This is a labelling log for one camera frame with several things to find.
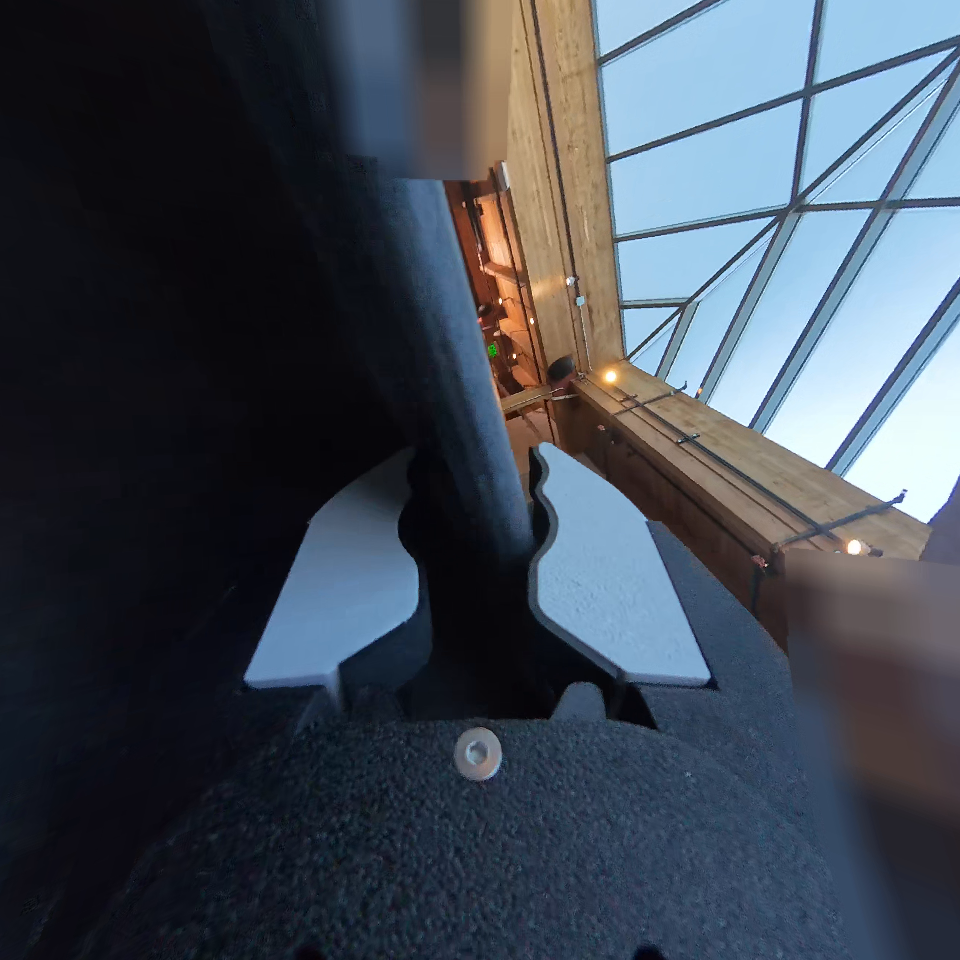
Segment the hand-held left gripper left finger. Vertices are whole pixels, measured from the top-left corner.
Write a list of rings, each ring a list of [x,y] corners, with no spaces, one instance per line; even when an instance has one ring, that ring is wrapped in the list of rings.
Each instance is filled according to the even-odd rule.
[[[397,693],[428,664],[426,572],[402,539],[414,450],[350,482],[310,520],[244,682],[323,689],[339,709],[362,690]]]

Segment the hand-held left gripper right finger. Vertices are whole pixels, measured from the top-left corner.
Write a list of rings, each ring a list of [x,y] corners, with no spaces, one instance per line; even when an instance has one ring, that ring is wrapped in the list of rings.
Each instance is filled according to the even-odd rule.
[[[545,629],[618,681],[704,688],[712,671],[646,516],[552,443],[530,450],[544,540],[529,602]]]

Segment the dark grey padded bar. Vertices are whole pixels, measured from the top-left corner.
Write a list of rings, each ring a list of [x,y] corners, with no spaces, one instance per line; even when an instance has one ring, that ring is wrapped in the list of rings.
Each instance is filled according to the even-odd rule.
[[[380,205],[390,253],[412,306],[411,338],[425,365],[418,397],[474,544],[503,570],[536,547],[445,187],[388,178]]]

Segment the wooden ceiling beam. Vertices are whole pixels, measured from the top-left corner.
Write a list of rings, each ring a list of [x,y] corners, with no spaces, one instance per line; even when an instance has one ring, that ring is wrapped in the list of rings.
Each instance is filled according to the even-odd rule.
[[[705,447],[818,522],[846,517],[894,494],[870,495],[627,362],[609,368],[618,370],[615,385],[603,382],[604,370],[594,371],[576,378],[555,403],[563,449],[585,455],[648,520],[673,534],[786,651],[786,553],[834,553],[840,542],[817,536],[772,553],[774,544],[803,533],[805,524],[706,455],[676,446],[675,435],[651,413],[618,414],[615,387],[639,401],[679,390],[651,409],[685,432],[699,433]],[[883,559],[918,560],[931,527],[897,506],[835,534],[882,548]]]

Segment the person's dark jacket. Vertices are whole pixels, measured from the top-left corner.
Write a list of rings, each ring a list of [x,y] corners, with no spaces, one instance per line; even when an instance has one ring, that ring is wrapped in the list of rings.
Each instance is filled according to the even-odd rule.
[[[165,808],[398,431],[320,2],[2,2],[2,843]],[[375,291],[375,313],[363,302]]]

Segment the glass skylight window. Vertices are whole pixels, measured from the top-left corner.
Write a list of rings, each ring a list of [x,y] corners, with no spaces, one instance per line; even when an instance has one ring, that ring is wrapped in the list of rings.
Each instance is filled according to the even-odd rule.
[[[958,480],[959,3],[593,12],[627,358],[930,522]]]

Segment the black rail on beam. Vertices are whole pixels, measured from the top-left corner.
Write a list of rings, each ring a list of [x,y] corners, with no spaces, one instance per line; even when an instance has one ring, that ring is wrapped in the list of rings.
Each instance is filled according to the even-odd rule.
[[[651,409],[652,404],[656,402],[665,401],[678,396],[680,392],[679,390],[670,389],[648,400],[638,400],[638,397],[635,394],[628,393],[620,387],[614,387],[614,390],[616,390],[618,393],[617,401],[621,406],[621,410],[618,413],[619,415],[626,413],[635,414],[637,411],[651,413],[654,420],[660,426],[666,427],[675,435],[674,445],[676,447],[687,446],[690,448],[690,450],[695,450],[699,453],[702,453],[708,460],[724,468],[726,471],[732,474],[733,477],[744,482],[754,491],[760,493],[762,497],[774,502],[774,504],[776,504],[778,507],[786,510],[786,512],[794,519],[804,524],[805,529],[802,533],[792,534],[787,539],[775,543],[771,548],[772,553],[783,553],[786,549],[786,546],[806,543],[817,537],[821,537],[835,543],[840,543],[841,549],[839,549],[838,552],[847,554],[846,543],[851,540],[851,538],[844,539],[838,534],[835,534],[836,529],[892,511],[894,508],[900,506],[908,496],[909,490],[904,488],[896,497],[892,498],[891,500],[879,502],[875,505],[866,507],[862,510],[858,510],[854,513],[850,513],[831,521],[818,521],[804,513],[799,508],[795,507],[785,498],[775,493],[772,489],[764,486],[759,480],[755,479],[739,467],[727,461],[724,457],[714,452],[714,450],[704,446],[700,442],[701,435],[699,433],[690,434]]]

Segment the black wall conduit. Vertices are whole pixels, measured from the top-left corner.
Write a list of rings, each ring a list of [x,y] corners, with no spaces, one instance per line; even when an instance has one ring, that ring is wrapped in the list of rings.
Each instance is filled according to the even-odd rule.
[[[527,39],[533,42],[534,66],[532,68],[537,79],[534,84],[541,102],[541,112],[546,125],[546,143],[544,150],[549,158],[551,184],[554,198],[554,207],[558,222],[558,237],[561,243],[561,259],[563,262],[563,282],[569,301],[569,312],[573,339],[578,361],[578,377],[583,378],[591,369],[591,355],[589,339],[585,332],[583,308],[576,304],[576,298],[581,296],[579,270],[573,244],[568,206],[567,192],[563,174],[560,142],[556,126],[555,111],[549,85],[549,71],[547,66],[544,35],[539,16],[538,2],[522,2],[523,13],[526,17],[525,32]],[[575,287],[568,287],[567,277],[577,277],[579,283]]]

